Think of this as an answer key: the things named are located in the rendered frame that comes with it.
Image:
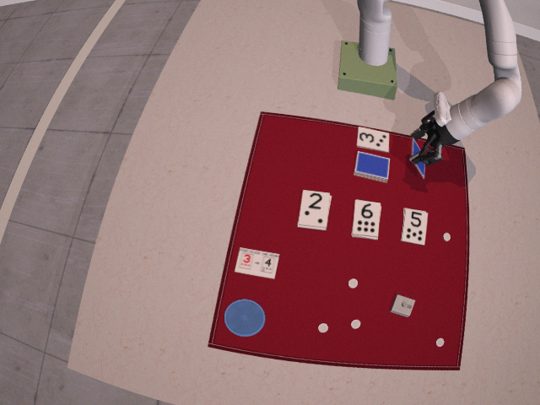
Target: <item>tile grout line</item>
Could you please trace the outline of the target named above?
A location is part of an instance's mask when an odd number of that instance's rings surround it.
[[[6,194],[6,197],[3,200],[3,204],[0,207],[0,244],[2,243],[3,236],[6,232],[6,227],[8,226],[9,217],[14,210],[15,202],[17,201],[17,196],[20,193],[22,188],[24,178],[28,174],[32,160],[35,157],[38,147],[45,136],[45,132],[49,125],[51,124],[52,118],[54,117],[58,106],[62,102],[64,95],[67,93],[69,86],[71,85],[73,79],[75,78],[77,72],[82,67],[87,56],[90,54],[90,51],[94,48],[95,43],[101,37],[105,28],[112,21],[122,4],[126,0],[115,0],[111,5],[109,10],[105,13],[101,21],[97,24],[90,37],[86,40],[83,47],[79,51],[78,55],[73,59],[73,63],[67,70],[62,81],[57,87],[54,95],[49,101],[49,104],[45,108],[43,115],[41,116],[40,121],[37,124],[37,127],[26,146],[23,157],[19,162],[19,166],[13,175],[13,179],[9,184],[9,189]]]

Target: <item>beige table surface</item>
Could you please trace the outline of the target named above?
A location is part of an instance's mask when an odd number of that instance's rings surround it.
[[[386,5],[395,100],[337,90],[340,41],[359,35],[354,0],[200,2],[116,179],[70,369],[175,404],[537,403],[540,125],[521,61],[521,103],[463,140],[473,176],[460,371],[331,367],[208,347],[261,111],[410,133],[434,91],[455,104],[493,81],[482,25]]]

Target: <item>white card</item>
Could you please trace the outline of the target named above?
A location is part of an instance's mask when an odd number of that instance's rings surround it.
[[[403,209],[402,242],[425,246],[428,213],[419,209]]]
[[[278,253],[254,251],[241,247],[236,260],[235,272],[264,278],[276,278],[278,261]]]
[[[356,146],[388,153],[390,150],[390,134],[375,129],[358,127]]]
[[[380,221],[380,202],[354,200],[353,237],[379,239]]]
[[[396,295],[391,313],[409,317],[411,316],[411,312],[413,312],[414,302],[415,300],[411,300],[410,298]]]
[[[327,230],[332,196],[329,192],[302,191],[298,227],[308,230]]]

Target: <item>green base plate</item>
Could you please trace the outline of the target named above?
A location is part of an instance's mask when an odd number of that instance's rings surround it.
[[[390,48],[384,65],[371,66],[360,59],[358,42],[342,40],[337,88],[394,100],[397,91],[396,50]]]

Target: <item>blue card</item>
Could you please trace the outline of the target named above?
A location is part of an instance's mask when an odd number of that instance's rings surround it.
[[[389,171],[390,159],[388,158],[376,154],[367,154],[366,152],[358,152],[356,155],[356,167],[354,169],[356,176],[386,183]]]
[[[413,153],[411,154],[411,156],[414,156],[419,151],[420,151],[420,147],[413,138]],[[422,176],[422,178],[425,179],[425,163],[420,162],[415,166],[418,169],[418,171],[420,172],[420,175]]]

